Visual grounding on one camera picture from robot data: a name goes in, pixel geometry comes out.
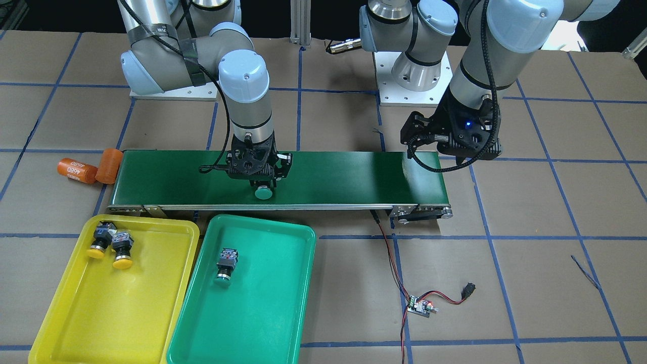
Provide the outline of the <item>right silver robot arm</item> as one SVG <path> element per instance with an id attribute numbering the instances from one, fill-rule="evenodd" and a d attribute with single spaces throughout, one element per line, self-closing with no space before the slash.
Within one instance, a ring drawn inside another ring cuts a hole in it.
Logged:
<path id="1" fill-rule="evenodd" d="M 198 171 L 223 171 L 231 179 L 271 189 L 293 162 L 275 143 L 269 72 L 252 40 L 236 20 L 196 35 L 192 10 L 219 12 L 231 1 L 208 5 L 187 1 L 120 1 L 131 44 L 120 57 L 131 90 L 139 96 L 213 83 L 225 110 L 225 143 L 214 163 Z"/>

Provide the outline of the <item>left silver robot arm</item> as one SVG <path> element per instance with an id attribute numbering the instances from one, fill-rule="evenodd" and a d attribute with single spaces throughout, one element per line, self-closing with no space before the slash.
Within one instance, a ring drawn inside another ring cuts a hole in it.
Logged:
<path id="1" fill-rule="evenodd" d="M 412 158 L 418 147 L 465 159 L 502 153 L 500 99 L 559 21 L 593 21 L 617 1 L 369 1 L 359 11 L 362 47 L 397 52 L 397 82 L 414 92 L 434 86 L 443 55 L 461 25 L 469 36 L 459 67 L 430 117 L 412 112 L 400 142 Z"/>

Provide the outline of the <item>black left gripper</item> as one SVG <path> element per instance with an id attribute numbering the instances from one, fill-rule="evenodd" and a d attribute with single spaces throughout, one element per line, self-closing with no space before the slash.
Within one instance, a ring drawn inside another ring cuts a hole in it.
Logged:
<path id="1" fill-rule="evenodd" d="M 475 157 L 493 135 L 493 141 L 481 160 L 493 160 L 502 152 L 503 147 L 498 138 L 498 131 L 493 129 L 494 111 L 497 111 L 497 126 L 500 126 L 501 112 L 499 105 L 486 97 L 476 110 L 460 103 L 451 93 L 446 93 L 435 111 L 427 118 L 423 113 L 412 111 L 400 130 L 400 142 L 406 145 L 407 154 L 423 145 L 436 143 L 435 136 L 448 135 L 447 142 L 438 142 L 437 150 L 441 154 L 453 155 L 456 161 Z"/>

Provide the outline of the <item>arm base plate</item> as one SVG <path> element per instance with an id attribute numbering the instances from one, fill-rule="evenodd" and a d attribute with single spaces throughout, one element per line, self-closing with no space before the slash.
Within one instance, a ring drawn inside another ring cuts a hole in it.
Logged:
<path id="1" fill-rule="evenodd" d="M 138 100 L 150 101 L 217 101 L 218 92 L 213 83 L 208 83 L 202 86 L 183 87 L 151 95 L 139 95 L 131 90 L 129 96 Z"/>
<path id="2" fill-rule="evenodd" d="M 376 52 L 374 61 L 384 106 L 435 107 L 452 78 L 447 53 L 439 64 L 429 67 L 412 63 L 402 52 Z"/>

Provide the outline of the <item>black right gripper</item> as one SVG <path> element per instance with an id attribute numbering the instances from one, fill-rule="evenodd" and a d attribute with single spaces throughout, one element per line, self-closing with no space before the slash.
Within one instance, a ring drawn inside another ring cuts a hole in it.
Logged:
<path id="1" fill-rule="evenodd" d="M 275 142 L 233 142 L 231 150 L 222 150 L 215 163 L 199 166 L 199 172 L 217 170 L 231 179 L 278 181 L 287 177 L 292 165 L 293 154 L 279 154 Z"/>

